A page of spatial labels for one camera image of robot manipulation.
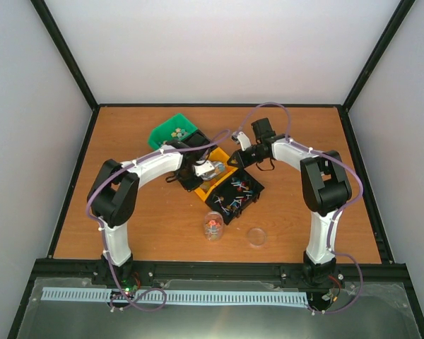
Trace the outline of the metal scoop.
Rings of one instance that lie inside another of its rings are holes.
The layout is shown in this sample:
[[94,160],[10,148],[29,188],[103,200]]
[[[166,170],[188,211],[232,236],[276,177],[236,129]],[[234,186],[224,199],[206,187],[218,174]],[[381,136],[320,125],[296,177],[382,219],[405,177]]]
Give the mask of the metal scoop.
[[203,175],[203,179],[206,181],[212,180],[213,178],[227,171],[223,162],[212,161],[211,164],[213,165],[213,169]]

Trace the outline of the yellow plastic bin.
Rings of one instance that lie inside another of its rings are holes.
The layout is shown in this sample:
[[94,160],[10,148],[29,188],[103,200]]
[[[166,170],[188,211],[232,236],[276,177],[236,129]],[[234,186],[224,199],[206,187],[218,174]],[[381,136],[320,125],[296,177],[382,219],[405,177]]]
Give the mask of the yellow plastic bin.
[[211,152],[209,156],[210,161],[220,161],[225,166],[225,171],[220,173],[217,177],[211,181],[204,182],[199,188],[194,190],[194,193],[202,200],[206,201],[208,196],[213,192],[214,189],[218,188],[228,177],[237,171],[236,167],[227,164],[230,156],[220,147],[216,148]]

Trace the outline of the black bin with popsicle candies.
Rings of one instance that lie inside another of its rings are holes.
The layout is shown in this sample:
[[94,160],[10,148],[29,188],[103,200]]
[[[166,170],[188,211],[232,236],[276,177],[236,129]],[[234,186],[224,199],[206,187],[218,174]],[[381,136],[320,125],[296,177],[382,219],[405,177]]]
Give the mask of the black bin with popsicle candies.
[[201,130],[198,129],[195,132],[189,134],[187,137],[183,138],[182,142],[190,148],[196,148],[199,146],[208,145],[211,141]]

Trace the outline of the black bin with lollipops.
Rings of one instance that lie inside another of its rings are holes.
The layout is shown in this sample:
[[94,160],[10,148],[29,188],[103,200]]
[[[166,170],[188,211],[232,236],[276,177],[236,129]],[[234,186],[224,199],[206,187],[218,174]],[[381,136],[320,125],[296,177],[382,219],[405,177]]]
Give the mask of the black bin with lollipops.
[[264,189],[246,170],[237,169],[211,189],[205,204],[221,214],[223,222],[229,225],[241,216],[245,208],[259,200]]

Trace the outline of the green plastic bin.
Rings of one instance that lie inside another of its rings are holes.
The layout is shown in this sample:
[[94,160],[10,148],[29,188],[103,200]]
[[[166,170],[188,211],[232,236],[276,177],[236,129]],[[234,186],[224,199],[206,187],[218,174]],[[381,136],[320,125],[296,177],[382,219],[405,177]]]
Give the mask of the green plastic bin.
[[151,131],[148,138],[148,145],[153,150],[157,150],[169,140],[178,139],[182,141],[197,130],[198,127],[195,124],[183,114],[178,113]]

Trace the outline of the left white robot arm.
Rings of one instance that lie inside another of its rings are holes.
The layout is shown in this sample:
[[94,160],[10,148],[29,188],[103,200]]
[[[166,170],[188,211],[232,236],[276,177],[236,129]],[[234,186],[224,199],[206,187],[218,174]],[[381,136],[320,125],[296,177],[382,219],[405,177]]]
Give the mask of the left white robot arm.
[[87,197],[86,214],[99,224],[107,275],[117,284],[133,275],[128,221],[134,213],[139,189],[169,172],[200,160],[207,146],[189,147],[180,142],[125,162],[110,159],[102,165]]

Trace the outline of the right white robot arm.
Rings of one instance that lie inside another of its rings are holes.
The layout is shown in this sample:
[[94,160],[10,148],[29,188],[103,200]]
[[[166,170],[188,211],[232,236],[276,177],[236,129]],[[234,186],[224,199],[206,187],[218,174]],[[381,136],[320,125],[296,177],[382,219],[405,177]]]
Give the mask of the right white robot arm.
[[332,150],[319,152],[285,134],[276,134],[267,118],[252,123],[256,138],[238,129],[231,136],[239,146],[228,160],[237,168],[264,160],[284,162],[300,172],[302,196],[311,212],[310,240],[303,254],[302,276],[310,286],[322,284],[335,271],[336,227],[352,189],[341,156]]

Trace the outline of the clear plastic jar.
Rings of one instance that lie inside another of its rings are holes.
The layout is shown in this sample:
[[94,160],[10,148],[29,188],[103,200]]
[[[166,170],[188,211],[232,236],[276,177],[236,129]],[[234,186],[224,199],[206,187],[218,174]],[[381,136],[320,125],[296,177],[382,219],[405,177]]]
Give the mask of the clear plastic jar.
[[209,241],[218,241],[224,233],[223,216],[216,212],[211,211],[204,217],[204,235]]

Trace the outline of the clear jar lid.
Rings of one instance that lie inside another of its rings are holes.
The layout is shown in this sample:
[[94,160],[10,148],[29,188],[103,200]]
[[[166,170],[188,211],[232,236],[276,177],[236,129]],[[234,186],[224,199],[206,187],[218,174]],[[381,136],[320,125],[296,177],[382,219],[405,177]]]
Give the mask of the clear jar lid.
[[261,247],[266,243],[266,233],[262,228],[253,227],[247,231],[247,241],[251,246]]

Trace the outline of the black aluminium rail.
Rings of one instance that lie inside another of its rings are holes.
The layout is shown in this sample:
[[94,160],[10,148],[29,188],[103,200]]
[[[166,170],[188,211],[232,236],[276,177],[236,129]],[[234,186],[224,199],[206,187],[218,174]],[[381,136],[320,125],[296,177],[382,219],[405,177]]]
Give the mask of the black aluminium rail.
[[[137,278],[143,286],[155,287],[170,280],[259,281],[282,288],[325,288],[332,286],[329,276],[341,274],[341,283],[357,283],[359,275],[353,264],[338,264],[333,273],[324,273],[308,281],[301,263],[202,263],[174,261],[131,261],[116,269],[120,283]],[[104,260],[36,260],[30,281],[37,278],[90,278],[96,285],[113,286],[110,268]]]

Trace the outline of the metal base plate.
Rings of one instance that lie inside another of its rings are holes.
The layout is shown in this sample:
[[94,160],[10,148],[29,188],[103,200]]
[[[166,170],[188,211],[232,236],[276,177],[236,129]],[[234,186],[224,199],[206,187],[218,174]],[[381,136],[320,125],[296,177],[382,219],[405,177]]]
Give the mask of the metal base plate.
[[[36,281],[14,338],[422,338],[400,283],[342,289],[338,314],[307,307],[182,306],[42,301],[44,287],[106,288],[88,279]],[[167,290],[296,292],[262,282],[172,280]]]

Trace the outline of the black frame post right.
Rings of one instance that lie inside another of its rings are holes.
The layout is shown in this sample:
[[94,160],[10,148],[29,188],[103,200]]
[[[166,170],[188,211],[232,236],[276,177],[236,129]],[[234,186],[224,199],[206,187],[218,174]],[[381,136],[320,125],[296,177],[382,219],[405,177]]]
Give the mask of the black frame post right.
[[415,2],[415,0],[401,0],[397,4],[394,12],[388,20],[388,23],[383,29],[382,34],[377,40],[377,43],[375,44],[361,72],[356,78],[351,90],[349,91],[346,99],[342,104],[343,109],[346,113],[350,112],[352,106],[358,99],[358,96],[363,91],[363,88],[368,82],[371,74],[377,67],[379,61],[383,57],[391,41],[394,39],[396,33],[398,32],[399,28],[401,27],[403,21],[405,20],[406,16],[410,12]]

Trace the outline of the black frame post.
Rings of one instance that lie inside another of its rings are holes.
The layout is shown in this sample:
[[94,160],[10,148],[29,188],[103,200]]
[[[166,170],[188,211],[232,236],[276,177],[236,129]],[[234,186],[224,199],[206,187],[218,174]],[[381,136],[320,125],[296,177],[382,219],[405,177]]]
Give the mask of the black frame post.
[[401,0],[397,4],[394,12],[388,20],[388,23],[383,29],[382,34],[377,40],[377,43],[375,44],[361,72],[356,78],[351,90],[349,91],[346,99],[342,104],[343,109],[346,113],[350,112],[352,106],[358,99],[358,96],[363,91],[363,88],[368,82],[371,74],[377,67],[379,61],[383,57],[391,41],[394,39],[396,33],[398,32],[399,28],[401,27],[403,21],[405,20],[406,16],[410,12],[415,2],[415,0]]
[[30,0],[37,15],[39,16],[46,31],[51,37],[55,47],[64,63],[66,64],[70,74],[72,75],[78,89],[81,91],[82,96],[87,102],[89,108],[95,110],[98,107],[97,100],[95,99],[84,75],[82,74],[64,36],[59,29],[48,5],[43,0]]

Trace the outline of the black frame post left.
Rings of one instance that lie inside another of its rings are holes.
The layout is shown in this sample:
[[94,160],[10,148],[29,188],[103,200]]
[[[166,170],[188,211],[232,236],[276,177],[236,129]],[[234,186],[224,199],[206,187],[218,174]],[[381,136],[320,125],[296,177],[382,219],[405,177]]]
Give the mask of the black frame post left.
[[39,16],[46,31],[51,37],[55,47],[64,63],[66,64],[70,74],[72,75],[78,89],[81,91],[82,96],[87,102],[89,108],[95,110],[98,107],[97,100],[95,99],[84,75],[82,74],[64,36],[59,29],[48,5],[43,0],[30,0],[37,15]]

